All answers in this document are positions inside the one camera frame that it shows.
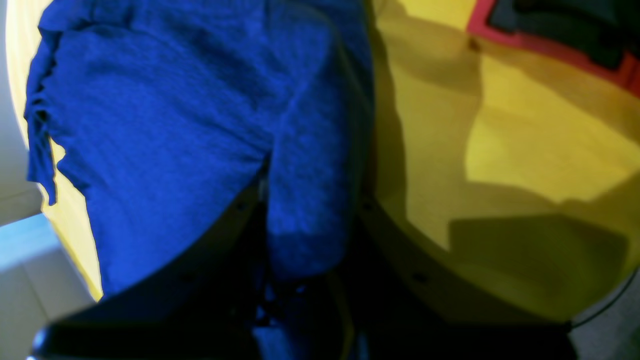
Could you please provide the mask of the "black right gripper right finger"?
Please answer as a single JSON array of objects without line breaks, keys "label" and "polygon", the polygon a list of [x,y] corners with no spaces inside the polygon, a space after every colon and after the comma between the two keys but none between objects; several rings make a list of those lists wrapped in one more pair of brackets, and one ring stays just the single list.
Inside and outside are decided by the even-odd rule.
[{"label": "black right gripper right finger", "polygon": [[413,244],[362,198],[345,258],[359,360],[576,360],[567,322],[478,289]]}]

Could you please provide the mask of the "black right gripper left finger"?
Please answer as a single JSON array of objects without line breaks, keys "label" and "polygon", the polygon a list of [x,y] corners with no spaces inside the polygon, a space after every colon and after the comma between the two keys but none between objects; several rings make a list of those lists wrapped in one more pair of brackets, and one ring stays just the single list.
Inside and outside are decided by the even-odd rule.
[{"label": "black right gripper left finger", "polygon": [[235,198],[190,248],[117,295],[51,321],[32,360],[259,360],[252,252],[263,240],[261,185]]}]

